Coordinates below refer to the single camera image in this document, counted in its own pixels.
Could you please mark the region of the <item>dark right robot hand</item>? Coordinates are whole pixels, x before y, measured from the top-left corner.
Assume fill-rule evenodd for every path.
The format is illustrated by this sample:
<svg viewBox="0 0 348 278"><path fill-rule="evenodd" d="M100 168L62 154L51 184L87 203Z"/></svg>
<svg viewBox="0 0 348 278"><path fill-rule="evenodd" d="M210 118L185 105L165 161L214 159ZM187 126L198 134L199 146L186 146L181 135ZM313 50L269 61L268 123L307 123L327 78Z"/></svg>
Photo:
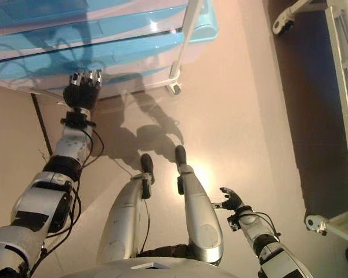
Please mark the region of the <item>dark right robot hand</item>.
<svg viewBox="0 0 348 278"><path fill-rule="evenodd" d="M227 187L221 187L219 189L224 193L226 200L223 202L212 203L214 209L236 211L239 207L244 205L241 198L232 189Z"/></svg>

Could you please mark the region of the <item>dark left robot hand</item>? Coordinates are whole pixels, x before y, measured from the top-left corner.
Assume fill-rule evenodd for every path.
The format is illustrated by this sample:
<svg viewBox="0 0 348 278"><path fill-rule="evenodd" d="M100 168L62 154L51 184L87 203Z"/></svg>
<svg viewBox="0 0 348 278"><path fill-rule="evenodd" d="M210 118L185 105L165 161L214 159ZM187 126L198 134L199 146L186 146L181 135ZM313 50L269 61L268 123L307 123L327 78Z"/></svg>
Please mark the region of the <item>dark left robot hand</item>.
<svg viewBox="0 0 348 278"><path fill-rule="evenodd" d="M102 88L101 75L101 69L71 74L69 84L63 90L66 104L70 108L83 108L92 111Z"/></svg>

